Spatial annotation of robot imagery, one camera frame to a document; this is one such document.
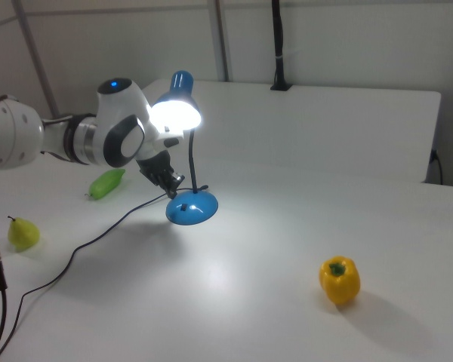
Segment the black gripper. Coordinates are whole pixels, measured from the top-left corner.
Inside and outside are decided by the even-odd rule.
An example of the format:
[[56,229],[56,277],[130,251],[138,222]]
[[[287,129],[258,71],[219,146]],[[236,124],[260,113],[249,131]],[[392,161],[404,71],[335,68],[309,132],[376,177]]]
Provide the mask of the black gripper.
[[155,186],[164,187],[164,191],[170,199],[177,196],[177,187],[185,176],[180,173],[172,173],[170,165],[171,156],[168,151],[161,151],[152,158],[137,160],[140,172]]

